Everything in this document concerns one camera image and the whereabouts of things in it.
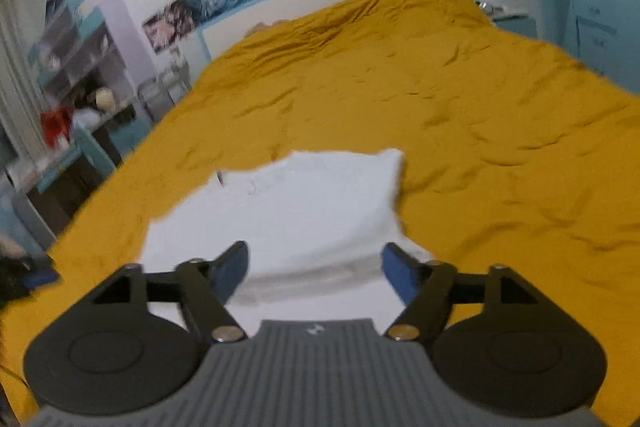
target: screw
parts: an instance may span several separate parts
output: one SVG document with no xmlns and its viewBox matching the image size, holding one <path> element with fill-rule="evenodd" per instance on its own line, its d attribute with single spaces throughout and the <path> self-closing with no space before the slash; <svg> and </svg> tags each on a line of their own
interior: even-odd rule
<svg viewBox="0 0 640 427">
<path fill-rule="evenodd" d="M 386 334 L 395 341 L 414 341 L 420 336 L 420 330 L 410 324 L 396 324 Z"/>
<path fill-rule="evenodd" d="M 244 337 L 244 331 L 237 326 L 220 326 L 211 332 L 211 337 L 219 343 L 237 342 Z"/>
</svg>

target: wrinkled fabric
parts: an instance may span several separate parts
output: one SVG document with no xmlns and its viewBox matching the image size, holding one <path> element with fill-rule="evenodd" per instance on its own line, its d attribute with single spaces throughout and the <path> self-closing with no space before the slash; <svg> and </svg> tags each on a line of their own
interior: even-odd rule
<svg viewBox="0 0 640 427">
<path fill-rule="evenodd" d="M 406 235 L 462 271 L 516 269 L 603 344 L 594 411 L 613 426 L 640 415 L 638 99 L 472 0 L 350 0 L 213 62 L 54 247 L 64 283 L 5 313 L 4 363 L 21 372 L 30 340 L 217 169 L 385 148 L 406 158 Z"/>
</svg>

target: white curtain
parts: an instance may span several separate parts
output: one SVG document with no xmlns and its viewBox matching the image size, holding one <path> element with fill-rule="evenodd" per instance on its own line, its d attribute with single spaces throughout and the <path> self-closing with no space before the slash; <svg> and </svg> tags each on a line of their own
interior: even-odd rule
<svg viewBox="0 0 640 427">
<path fill-rule="evenodd" d="M 36 160 L 46 152 L 40 126 L 45 103 L 26 52 L 15 0 L 0 0 L 0 123 L 18 156 Z"/>
</svg>

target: white t-shirt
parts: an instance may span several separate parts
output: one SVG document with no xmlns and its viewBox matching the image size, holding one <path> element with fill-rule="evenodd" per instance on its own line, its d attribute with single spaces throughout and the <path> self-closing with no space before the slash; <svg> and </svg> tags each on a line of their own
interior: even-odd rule
<svg viewBox="0 0 640 427">
<path fill-rule="evenodd" d="M 249 245 L 250 270 L 227 308 L 249 333 L 262 319 L 372 317 L 383 330 L 402 304 L 382 278 L 380 253 L 398 243 L 421 259 L 394 213 L 402 153 L 295 152 L 247 172 L 222 172 L 151 224 L 140 263 L 170 271 Z M 175 306 L 152 311 L 182 323 Z"/>
</svg>

